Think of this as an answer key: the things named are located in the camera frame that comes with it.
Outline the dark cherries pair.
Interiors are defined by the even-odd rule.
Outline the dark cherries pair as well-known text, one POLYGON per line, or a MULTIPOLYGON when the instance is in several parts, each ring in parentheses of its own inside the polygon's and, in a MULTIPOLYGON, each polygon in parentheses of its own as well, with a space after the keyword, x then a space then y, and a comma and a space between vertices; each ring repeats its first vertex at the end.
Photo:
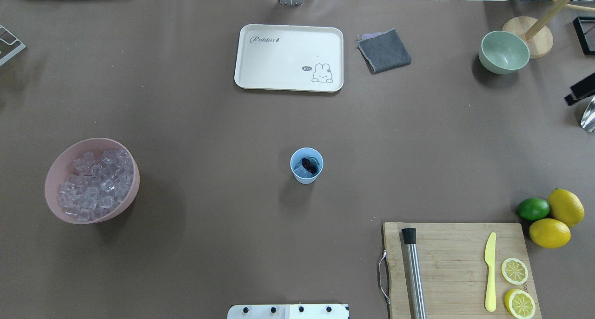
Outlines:
POLYGON ((314 157, 302 158, 300 164, 307 173, 316 175, 319 171, 319 162, 314 157))

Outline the yellow lemon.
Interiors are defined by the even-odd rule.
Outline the yellow lemon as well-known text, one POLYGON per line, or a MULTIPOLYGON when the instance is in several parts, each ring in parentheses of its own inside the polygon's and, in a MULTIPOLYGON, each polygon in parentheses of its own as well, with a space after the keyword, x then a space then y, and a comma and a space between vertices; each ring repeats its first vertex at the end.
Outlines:
POLYGON ((555 249, 569 243, 571 230, 561 221, 553 218, 543 218, 529 226, 529 236, 536 245, 555 249))
POLYGON ((563 222, 568 227, 574 227, 585 216, 582 202, 576 194, 563 188, 556 188, 548 197, 550 216, 553 219, 563 222))

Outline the wooden glass drying stand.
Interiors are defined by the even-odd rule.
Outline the wooden glass drying stand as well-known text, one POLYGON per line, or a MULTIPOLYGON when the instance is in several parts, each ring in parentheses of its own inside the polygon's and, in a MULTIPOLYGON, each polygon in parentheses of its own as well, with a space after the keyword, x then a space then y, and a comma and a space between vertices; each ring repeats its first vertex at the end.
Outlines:
POLYGON ((529 48, 530 59, 538 59, 546 56, 553 47, 552 31, 548 28, 549 21, 555 17, 563 8, 594 12, 593 7, 572 5, 572 0, 551 0, 553 3, 548 11, 535 19, 529 16, 518 16, 508 20, 502 31, 512 33, 522 39, 529 48))

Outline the yellow lemon near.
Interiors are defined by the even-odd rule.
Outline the yellow lemon near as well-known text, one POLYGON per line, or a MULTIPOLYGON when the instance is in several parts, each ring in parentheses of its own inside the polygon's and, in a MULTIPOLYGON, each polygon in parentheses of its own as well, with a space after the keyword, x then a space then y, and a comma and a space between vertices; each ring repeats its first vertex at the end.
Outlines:
POLYGON ((571 230, 561 221, 553 218, 543 218, 529 226, 529 236, 536 245, 555 249, 569 243, 571 230))

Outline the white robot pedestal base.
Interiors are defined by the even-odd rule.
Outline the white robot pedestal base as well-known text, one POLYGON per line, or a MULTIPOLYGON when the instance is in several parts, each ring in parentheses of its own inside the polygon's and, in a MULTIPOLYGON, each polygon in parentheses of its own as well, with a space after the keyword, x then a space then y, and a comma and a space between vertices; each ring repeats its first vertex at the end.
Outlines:
POLYGON ((349 319, 349 306, 344 304, 264 304, 235 305, 228 319, 349 319))

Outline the green lime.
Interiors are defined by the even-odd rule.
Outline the green lime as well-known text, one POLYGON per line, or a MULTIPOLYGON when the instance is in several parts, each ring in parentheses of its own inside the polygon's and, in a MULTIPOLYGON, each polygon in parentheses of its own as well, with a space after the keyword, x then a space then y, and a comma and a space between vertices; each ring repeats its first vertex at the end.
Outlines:
POLYGON ((537 221, 548 216, 550 205, 548 201, 541 198, 527 198, 520 202, 517 207, 519 217, 527 221, 537 221))

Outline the lemon slice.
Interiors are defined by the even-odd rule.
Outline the lemon slice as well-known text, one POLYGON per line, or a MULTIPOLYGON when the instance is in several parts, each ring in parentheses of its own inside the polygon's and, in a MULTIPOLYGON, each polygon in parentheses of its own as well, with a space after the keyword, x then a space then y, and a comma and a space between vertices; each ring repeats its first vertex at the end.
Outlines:
POLYGON ((523 285, 529 279, 528 267, 518 258, 506 258, 500 266, 500 271, 503 278, 513 285, 523 285))
POLYGON ((504 294, 504 306, 515 319, 532 319, 537 311, 533 297, 521 289, 510 289, 504 294))

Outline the lemon slice lower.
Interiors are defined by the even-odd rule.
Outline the lemon slice lower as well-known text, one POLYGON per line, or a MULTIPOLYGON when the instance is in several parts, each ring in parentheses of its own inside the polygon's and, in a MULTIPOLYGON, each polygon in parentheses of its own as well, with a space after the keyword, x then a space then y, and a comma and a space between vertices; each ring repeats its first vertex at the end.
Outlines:
POLYGON ((510 289, 504 294, 504 306, 515 319, 532 319, 537 311, 533 297, 521 289, 510 289))

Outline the mint green bowl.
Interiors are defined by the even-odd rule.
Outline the mint green bowl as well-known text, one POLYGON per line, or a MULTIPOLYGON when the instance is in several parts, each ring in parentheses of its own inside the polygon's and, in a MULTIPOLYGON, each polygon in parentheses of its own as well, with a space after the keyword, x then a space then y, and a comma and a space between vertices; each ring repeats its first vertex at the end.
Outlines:
POLYGON ((495 74, 511 74, 529 63, 530 51, 518 36, 506 31, 487 33, 480 44, 481 65, 495 74))

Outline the pink bowl of ice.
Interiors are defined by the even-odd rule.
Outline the pink bowl of ice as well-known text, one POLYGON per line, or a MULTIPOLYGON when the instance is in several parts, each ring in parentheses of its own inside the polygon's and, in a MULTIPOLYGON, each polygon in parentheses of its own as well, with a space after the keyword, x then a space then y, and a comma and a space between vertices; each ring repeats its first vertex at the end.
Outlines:
POLYGON ((45 181, 50 211, 71 224, 107 221, 125 211, 140 185, 130 151, 108 138, 91 138, 66 149, 51 165, 45 181))

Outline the steel ice scoop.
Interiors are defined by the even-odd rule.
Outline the steel ice scoop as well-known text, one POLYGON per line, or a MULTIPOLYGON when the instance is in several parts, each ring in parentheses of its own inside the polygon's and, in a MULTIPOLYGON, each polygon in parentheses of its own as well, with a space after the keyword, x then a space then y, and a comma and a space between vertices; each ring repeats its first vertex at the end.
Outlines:
POLYGON ((595 97, 589 101, 585 111, 582 114, 582 119, 579 122, 584 131, 589 133, 595 132, 595 97))

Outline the lemon slice upper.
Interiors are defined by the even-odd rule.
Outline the lemon slice upper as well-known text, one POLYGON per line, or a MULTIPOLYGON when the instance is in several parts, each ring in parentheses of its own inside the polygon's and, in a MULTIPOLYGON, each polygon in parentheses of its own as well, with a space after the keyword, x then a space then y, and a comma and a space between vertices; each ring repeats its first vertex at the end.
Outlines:
POLYGON ((513 285, 523 285, 529 279, 528 267, 518 258, 506 258, 500 266, 500 271, 503 278, 513 285))

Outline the yellow plastic knife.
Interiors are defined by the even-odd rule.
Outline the yellow plastic knife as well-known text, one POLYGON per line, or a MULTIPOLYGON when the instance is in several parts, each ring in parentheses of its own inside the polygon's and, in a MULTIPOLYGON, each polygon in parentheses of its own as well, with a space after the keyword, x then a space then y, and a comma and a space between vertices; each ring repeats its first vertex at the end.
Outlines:
POLYGON ((485 286, 484 308, 488 312, 496 310, 495 256, 497 234, 491 232, 485 243, 484 262, 487 266, 487 282, 485 286))

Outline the light blue plastic cup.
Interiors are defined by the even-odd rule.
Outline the light blue plastic cup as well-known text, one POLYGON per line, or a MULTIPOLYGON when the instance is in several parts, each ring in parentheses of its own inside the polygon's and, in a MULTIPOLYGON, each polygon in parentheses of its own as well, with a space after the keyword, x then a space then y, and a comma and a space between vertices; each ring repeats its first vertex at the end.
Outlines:
POLYGON ((311 184, 324 168, 321 154, 310 147, 296 150, 290 160, 290 169, 301 184, 311 184))

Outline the cream rabbit serving tray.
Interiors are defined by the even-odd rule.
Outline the cream rabbit serving tray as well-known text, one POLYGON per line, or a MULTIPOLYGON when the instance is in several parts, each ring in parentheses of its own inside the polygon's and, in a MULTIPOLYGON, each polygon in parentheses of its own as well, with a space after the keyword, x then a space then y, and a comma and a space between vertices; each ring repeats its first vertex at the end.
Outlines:
POLYGON ((344 86, 344 35, 331 27, 245 25, 234 81, 244 89, 338 92, 344 86))

